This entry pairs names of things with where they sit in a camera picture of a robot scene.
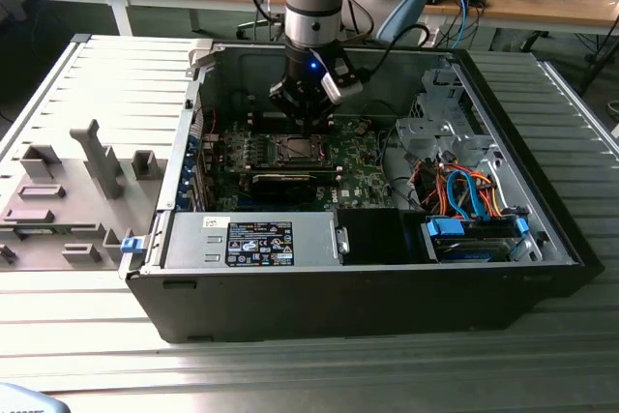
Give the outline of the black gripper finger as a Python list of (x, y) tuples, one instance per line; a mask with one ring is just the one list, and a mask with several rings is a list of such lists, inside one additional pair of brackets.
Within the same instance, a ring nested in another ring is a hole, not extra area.
[(269, 100), (300, 128), (311, 133), (310, 107), (303, 83), (283, 77), (269, 89)]
[(326, 133), (333, 123), (333, 113), (339, 106), (327, 96), (322, 96), (311, 105), (311, 132)]

